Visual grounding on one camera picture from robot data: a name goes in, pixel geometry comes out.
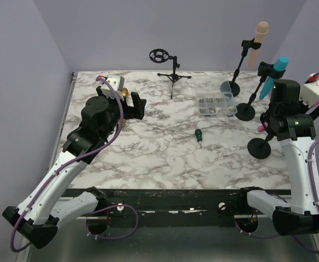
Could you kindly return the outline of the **black round-base shock mount stand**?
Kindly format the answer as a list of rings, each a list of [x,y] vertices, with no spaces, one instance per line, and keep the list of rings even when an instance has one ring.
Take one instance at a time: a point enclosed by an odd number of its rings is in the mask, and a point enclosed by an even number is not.
[[[275,132],[269,126],[270,110],[262,113],[260,116],[260,121],[262,126],[265,128],[267,136],[265,139],[254,138],[247,144],[247,150],[250,155],[256,159],[266,159],[271,154],[271,146],[269,141],[275,136]]]

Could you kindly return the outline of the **pink microphone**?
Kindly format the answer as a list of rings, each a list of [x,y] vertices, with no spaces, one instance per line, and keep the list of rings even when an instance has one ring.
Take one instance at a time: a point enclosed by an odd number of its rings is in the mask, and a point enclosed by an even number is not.
[[[315,108],[318,105],[319,105],[319,100],[312,106],[312,108]],[[261,132],[265,131],[265,128],[263,126],[259,126],[257,128],[257,131],[261,133]]]

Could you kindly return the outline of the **gold microphone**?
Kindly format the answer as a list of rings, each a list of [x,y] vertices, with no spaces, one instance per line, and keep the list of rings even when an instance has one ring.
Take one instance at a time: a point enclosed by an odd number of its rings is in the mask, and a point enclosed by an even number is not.
[[[122,89],[122,96],[123,96],[123,102],[126,103],[129,93],[128,93],[128,89],[125,87]],[[123,120],[122,127],[124,128],[125,125],[126,125],[126,119]]]

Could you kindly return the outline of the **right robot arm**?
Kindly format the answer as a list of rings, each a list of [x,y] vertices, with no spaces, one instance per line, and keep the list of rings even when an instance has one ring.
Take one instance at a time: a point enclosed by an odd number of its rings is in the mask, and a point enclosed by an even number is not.
[[[265,139],[254,138],[247,150],[257,159],[271,153],[269,141],[277,138],[286,158],[291,183],[291,202],[286,203],[265,190],[244,188],[237,198],[237,210],[243,214],[256,209],[271,218],[281,236],[319,233],[319,176],[313,145],[314,120],[319,107],[307,111],[319,101],[319,80],[300,85],[294,80],[275,80],[269,107],[261,116],[268,133]]]

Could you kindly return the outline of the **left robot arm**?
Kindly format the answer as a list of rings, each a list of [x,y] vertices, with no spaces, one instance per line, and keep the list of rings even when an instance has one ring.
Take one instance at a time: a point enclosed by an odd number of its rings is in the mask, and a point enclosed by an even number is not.
[[[119,136],[123,121],[144,117],[146,99],[141,99],[138,93],[131,93],[133,104],[128,106],[114,90],[109,96],[100,86],[96,91],[97,95],[86,101],[79,126],[68,134],[46,176],[24,201],[3,211],[2,216],[13,226],[10,236],[13,252],[22,251],[14,245],[16,233],[40,249],[55,237],[62,225],[81,215],[99,216],[110,209],[105,194],[96,187],[86,189],[64,204],[57,204],[77,175]]]

